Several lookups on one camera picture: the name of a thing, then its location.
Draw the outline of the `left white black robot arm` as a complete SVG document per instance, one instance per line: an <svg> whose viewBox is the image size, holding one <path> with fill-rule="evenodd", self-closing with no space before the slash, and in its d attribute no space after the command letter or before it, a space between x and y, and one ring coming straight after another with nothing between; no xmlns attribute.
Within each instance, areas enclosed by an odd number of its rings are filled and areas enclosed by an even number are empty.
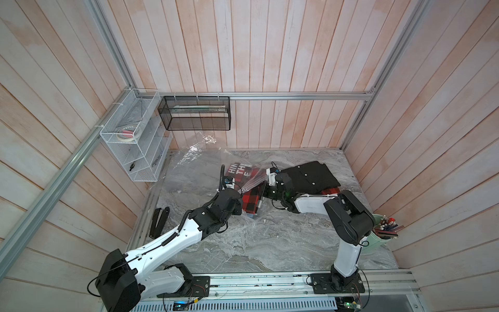
<svg viewBox="0 0 499 312"><path fill-rule="evenodd" d="M141 300L158 295L204 297L182 263L158 267L180 251L220 233L233 215L242 213L242 196L233 188L219 191L201 207L185 212L180 224L152 242L128 252L116 249L91 282L107 311L131 311Z"/></svg>

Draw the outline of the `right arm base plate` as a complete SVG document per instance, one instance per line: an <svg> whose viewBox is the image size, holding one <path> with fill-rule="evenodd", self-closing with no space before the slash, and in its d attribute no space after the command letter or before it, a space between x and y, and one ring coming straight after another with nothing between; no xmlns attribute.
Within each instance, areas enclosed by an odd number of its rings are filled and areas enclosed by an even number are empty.
<svg viewBox="0 0 499 312"><path fill-rule="evenodd" d="M339 273L325 273L310 275L314 294L352 294L366 292L365 286L358 272L345 278Z"/></svg>

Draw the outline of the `red black plaid shirt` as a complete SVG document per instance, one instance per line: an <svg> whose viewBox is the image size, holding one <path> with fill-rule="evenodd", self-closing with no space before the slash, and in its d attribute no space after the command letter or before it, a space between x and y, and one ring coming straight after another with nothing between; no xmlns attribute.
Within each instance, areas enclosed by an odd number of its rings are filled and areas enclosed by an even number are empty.
<svg viewBox="0 0 499 312"><path fill-rule="evenodd" d="M341 186L327 165L318 161L283 169L275 179L278 187L291 194L321 194L324 190Z"/></svg>

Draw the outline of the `clear plastic vacuum bag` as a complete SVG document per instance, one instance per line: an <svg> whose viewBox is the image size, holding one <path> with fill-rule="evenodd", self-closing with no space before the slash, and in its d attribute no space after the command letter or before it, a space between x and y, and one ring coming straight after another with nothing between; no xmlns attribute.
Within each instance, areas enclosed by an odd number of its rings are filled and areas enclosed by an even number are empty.
<svg viewBox="0 0 499 312"><path fill-rule="evenodd" d="M195 144L172 154L163 177L157 206L170 208L172 222L179 222L183 213L196 209L217 193L222 165L229 168L241 163L257 169L270 166L271 151L207 150Z"/></svg>

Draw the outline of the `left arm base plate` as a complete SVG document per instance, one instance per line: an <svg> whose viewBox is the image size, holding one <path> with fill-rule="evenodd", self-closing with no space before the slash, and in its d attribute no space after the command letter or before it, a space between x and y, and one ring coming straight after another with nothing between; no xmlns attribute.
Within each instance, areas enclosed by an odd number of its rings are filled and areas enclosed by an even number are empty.
<svg viewBox="0 0 499 312"><path fill-rule="evenodd" d="M175 293L161 293L157 298L204 298L209 296L211 278L209 276L195 276L185 282Z"/></svg>

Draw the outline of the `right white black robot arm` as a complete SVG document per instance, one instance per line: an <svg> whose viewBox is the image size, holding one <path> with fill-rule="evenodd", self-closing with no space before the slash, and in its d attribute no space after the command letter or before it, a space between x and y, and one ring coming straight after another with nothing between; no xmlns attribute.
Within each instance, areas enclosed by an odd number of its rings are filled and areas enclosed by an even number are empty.
<svg viewBox="0 0 499 312"><path fill-rule="evenodd" d="M295 214L325 215L340 238L336 259L327 274L311 274L308 284L316 294L365 292L359 273L361 250L374 229L372 213L350 191L313 195L298 193L287 173L275 168L266 171L269 198L279 200Z"/></svg>

